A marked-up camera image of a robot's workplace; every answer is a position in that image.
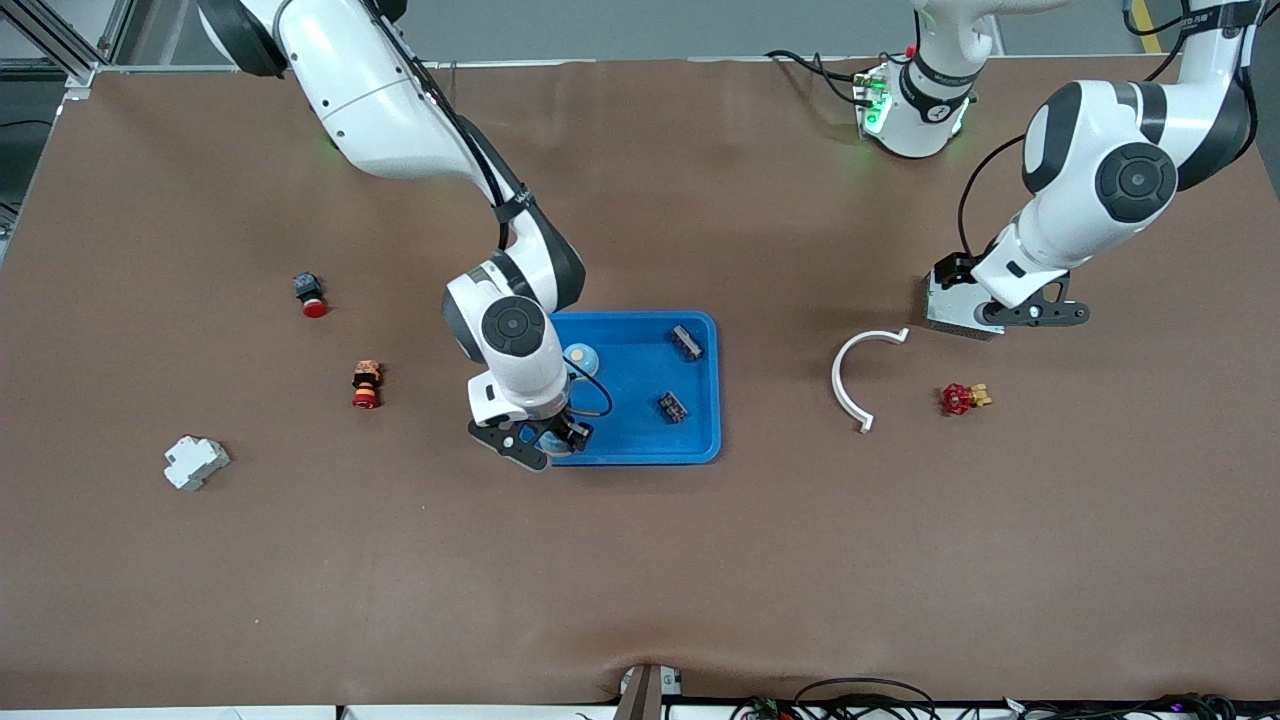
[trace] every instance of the metal frame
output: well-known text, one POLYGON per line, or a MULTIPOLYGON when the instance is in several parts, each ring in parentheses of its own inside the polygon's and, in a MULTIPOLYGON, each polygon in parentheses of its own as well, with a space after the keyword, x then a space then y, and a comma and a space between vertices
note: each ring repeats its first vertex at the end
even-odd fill
POLYGON ((0 0, 0 15, 67 73, 68 86, 88 87, 108 60, 44 0, 0 0))
POLYGON ((102 28, 102 37, 97 38, 97 49, 106 54, 106 59, 114 63, 119 58, 124 29, 133 23, 133 13, 138 6, 138 0, 115 0, 111 15, 102 28))

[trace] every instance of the white curved pipe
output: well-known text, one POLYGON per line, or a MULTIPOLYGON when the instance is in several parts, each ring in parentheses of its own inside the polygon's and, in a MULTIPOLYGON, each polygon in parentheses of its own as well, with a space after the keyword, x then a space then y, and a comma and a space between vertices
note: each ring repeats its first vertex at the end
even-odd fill
POLYGON ((902 328, 902 332, 900 333, 891 333, 888 331, 868 331, 861 334, 855 334, 849 338, 849 342, 846 342, 844 347, 840 348, 840 352, 836 354, 836 361, 831 364, 831 389, 836 393, 836 400, 840 402, 840 406, 845 409, 845 413, 849 413, 855 420, 863 424, 863 427, 858 430, 860 433, 869 433, 872 430, 872 423, 876 421, 876 416, 859 407, 858 404, 854 402, 854 398, 849 397, 849 393, 845 392, 845 383, 840 382, 840 365, 845 361, 845 354, 849 352, 850 347, 863 342, 864 340, 883 340, 884 342, 892 342, 893 345, 902 345, 906 342, 906 333, 908 329, 902 328))

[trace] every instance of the blue plastic tray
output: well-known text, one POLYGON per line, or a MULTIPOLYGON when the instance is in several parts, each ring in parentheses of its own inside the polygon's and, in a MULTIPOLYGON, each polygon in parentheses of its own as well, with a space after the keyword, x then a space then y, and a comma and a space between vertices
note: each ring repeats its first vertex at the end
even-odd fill
MULTIPOLYGON (((600 380, 613 396, 613 413, 580 418, 595 428, 586 450, 554 457, 554 465, 698 465, 710 462, 721 447, 719 346, 716 322, 698 310, 626 313, 557 313, 556 332, 566 347, 590 345, 600 356, 600 380), (689 360, 671 340, 685 325, 703 346, 700 360, 689 360), (658 397, 673 392, 689 416, 672 423, 658 397)), ((600 391, 576 380, 571 406, 604 407, 600 391)))

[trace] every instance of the black cable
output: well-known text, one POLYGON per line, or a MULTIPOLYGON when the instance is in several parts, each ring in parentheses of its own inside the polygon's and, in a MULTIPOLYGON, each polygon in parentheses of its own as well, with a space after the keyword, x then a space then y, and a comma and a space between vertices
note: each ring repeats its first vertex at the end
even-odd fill
POLYGON ((883 678, 831 678, 828 680, 818 680, 817 683, 809 683, 808 685, 800 688, 800 691, 796 692, 796 696, 791 700, 791 702, 799 703, 800 698, 804 697, 805 693, 815 691, 818 688, 824 688, 827 685, 890 685, 893 688, 901 688, 923 697, 925 702, 929 703, 931 715, 933 717, 937 717, 937 703, 933 702, 933 698, 929 697, 929 693, 922 691, 915 685, 900 683, 899 680, 886 680, 883 678))
MULTIPOLYGON (((279 27, 280 13, 291 1, 292 0, 287 0, 276 10, 276 27, 279 27)), ((413 76, 417 77, 419 83, 421 83, 422 91, 431 96, 431 102, 439 108, 442 113, 444 113, 449 124, 453 126, 454 132, 457 132, 462 138, 462 143, 467 146, 467 150, 471 152, 471 158, 480 168, 480 174, 484 176, 485 186, 489 188, 489 195, 493 199, 493 206, 500 206, 503 204, 503 197, 502 190, 498 186, 498 178, 494 177, 493 168, 489 167, 489 160, 484 156, 484 152, 480 151, 480 146, 476 145, 475 138, 471 137, 471 133, 462 127, 462 122, 458 119, 458 114, 453 111, 453 105, 451 105, 448 99, 445 99, 444 91, 440 90, 440 86, 435 82, 435 78, 431 77, 431 73, 426 69, 426 65, 422 64, 422 60, 410 56, 410 54, 404 50, 399 38, 397 38, 394 32, 381 20, 381 14, 378 8, 370 5, 370 0, 365 0, 365 6, 372 14, 374 24, 378 26, 378 28, 383 32, 383 36, 387 37, 387 41, 396 49, 396 54, 399 55, 401 59, 404 60, 404 64, 413 70, 413 76)), ((511 229, 508 228, 508 223, 498 223, 498 250, 507 249, 509 237, 511 229)))
POLYGON ((1244 92, 1244 102, 1249 106, 1249 135, 1244 137, 1244 145, 1240 146, 1235 158, 1231 158, 1233 163, 1248 152, 1249 147, 1253 147, 1253 141, 1258 137, 1258 101, 1253 95, 1253 76, 1249 73, 1249 68, 1245 67, 1236 70, 1235 83, 1240 86, 1240 90, 1244 92))
POLYGON ((1187 36, 1179 35, 1178 41, 1174 42, 1174 49, 1169 51, 1169 55, 1165 55, 1165 59, 1158 65, 1156 65, 1156 69, 1152 70, 1149 76, 1143 78, 1143 82, 1151 82, 1157 77, 1160 77, 1160 73, 1169 69, 1169 65, 1174 61, 1174 58, 1176 58, 1178 54, 1181 53, 1184 42, 1187 42, 1187 36))
POLYGON ((836 83, 832 81, 831 73, 827 72, 827 67, 822 64, 822 55, 814 53, 813 61, 817 63, 818 72, 822 73, 823 79, 827 81, 827 87, 829 87, 831 91, 836 94, 836 97, 840 97, 845 102, 849 102, 850 105, 855 105, 858 108, 870 108, 872 106, 870 100, 859 100, 859 99, 854 97, 852 95, 845 95, 844 92, 840 91, 838 87, 836 87, 836 83))
POLYGON ((829 70, 824 73, 822 69, 818 68, 818 65, 814 65, 809 60, 805 60, 804 58, 801 58, 800 55, 796 55, 795 53, 792 53, 790 50, 772 50, 769 53, 765 53, 764 56, 774 59, 774 60, 778 59, 778 58, 786 58, 787 60, 794 61, 795 64, 797 64, 801 68, 809 70, 810 73, 819 74, 819 76, 820 74, 826 74, 826 76, 828 76, 828 77, 831 77, 833 79, 838 79, 840 82, 854 82, 854 76, 846 76, 844 73, 833 73, 833 72, 829 72, 829 70))
POLYGON ((742 702, 737 703, 737 707, 733 708, 733 712, 728 714, 728 720, 737 720, 737 714, 741 712, 742 708, 748 707, 749 705, 751 705, 751 698, 746 698, 742 702))
POLYGON ((1147 35, 1156 35, 1158 32, 1165 32, 1166 29, 1169 29, 1171 27, 1176 27, 1178 24, 1180 24, 1183 22, 1183 18, 1178 17, 1178 18, 1174 18, 1174 19, 1169 20, 1167 23, 1165 23, 1162 26, 1157 26, 1157 27, 1153 27, 1151 29, 1138 29, 1138 26, 1133 24, 1133 15, 1129 13, 1129 10, 1121 10, 1121 14, 1124 15, 1124 27, 1125 27, 1125 29, 1129 31, 1129 35, 1137 35, 1139 37, 1143 37, 1143 36, 1147 36, 1147 35))
MULTIPOLYGON (((1188 0, 1181 0, 1181 6, 1183 6, 1183 15, 1184 17, 1188 13, 1190 13, 1190 5, 1188 4, 1188 0)), ((1187 42, 1187 36, 1185 35, 1179 35, 1178 40, 1174 42, 1174 49, 1169 51, 1169 55, 1165 55, 1165 59, 1160 63, 1160 65, 1156 67, 1155 70, 1151 72, 1149 76, 1147 76, 1146 78, 1143 78, 1143 82, 1151 82, 1151 81, 1156 79, 1157 77, 1160 77, 1160 73, 1165 72, 1165 69, 1167 69, 1169 65, 1174 61, 1174 58, 1176 58, 1178 54, 1183 50, 1183 44, 1184 42, 1187 42)))
POLYGON ((969 176, 969 182, 964 183, 964 192, 960 193, 960 204, 956 206, 956 229, 960 231, 960 245, 964 247, 965 255, 970 258, 977 258, 977 255, 974 255, 973 250, 969 247, 969 236, 964 232, 964 208, 965 204, 969 202, 969 192, 973 191, 973 183, 978 181, 978 174, 982 173, 982 169, 991 164, 997 155, 1009 150, 1014 145, 1018 145, 1023 140, 1027 140, 1027 133, 1006 140, 1000 147, 988 152, 987 156, 978 163, 978 167, 973 169, 973 173, 969 176))
POLYGON ((0 124, 0 128, 13 128, 13 127, 18 127, 18 126, 46 126, 46 127, 54 127, 54 123, 51 123, 49 120, 14 120, 12 123, 3 123, 3 124, 0 124))
POLYGON ((594 384, 595 388, 600 391, 600 395, 604 396, 604 402, 605 402, 604 410, 577 410, 575 407, 567 407, 566 413, 570 413, 572 415, 581 415, 584 418, 603 418, 609 413, 613 413, 613 396, 609 395, 609 391, 604 389, 604 386, 600 384, 600 380, 586 374, 586 370, 580 368, 577 363, 570 360, 568 357, 566 357, 564 361, 568 363, 571 368, 577 370, 579 374, 581 374, 584 378, 591 380, 591 384, 594 384))

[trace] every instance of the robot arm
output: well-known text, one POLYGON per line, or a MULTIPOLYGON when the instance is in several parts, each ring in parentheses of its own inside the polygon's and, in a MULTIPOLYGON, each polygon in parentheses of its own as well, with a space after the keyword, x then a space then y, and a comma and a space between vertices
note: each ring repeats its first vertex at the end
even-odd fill
POLYGON ((383 4, 200 0, 200 9, 210 37, 247 72, 292 67, 329 137, 361 170, 458 176, 485 192, 502 229, 498 250, 449 282, 442 301, 463 352, 488 366, 468 383, 470 432, 534 470, 548 465, 532 442, 543 432, 581 450, 591 428, 567 413, 568 373, 549 318, 581 295, 581 259, 484 133, 453 111, 383 4))
POLYGON ((928 320, 989 340, 1005 325, 1074 325, 1070 270, 1149 227, 1172 201, 1229 165, 1251 120, 1235 82, 1262 4, 1198 0, 1184 22, 1176 85, 1076 81, 1037 110, 1023 142, 1034 197, 978 258, 955 254, 929 278, 928 320), (1046 286, 1059 284, 1056 300, 1046 286))
POLYGON ((927 158, 959 132, 973 83, 991 56, 987 15, 1030 14, 1070 0, 911 0, 920 28, 915 54, 860 76, 859 127, 896 155, 927 158))

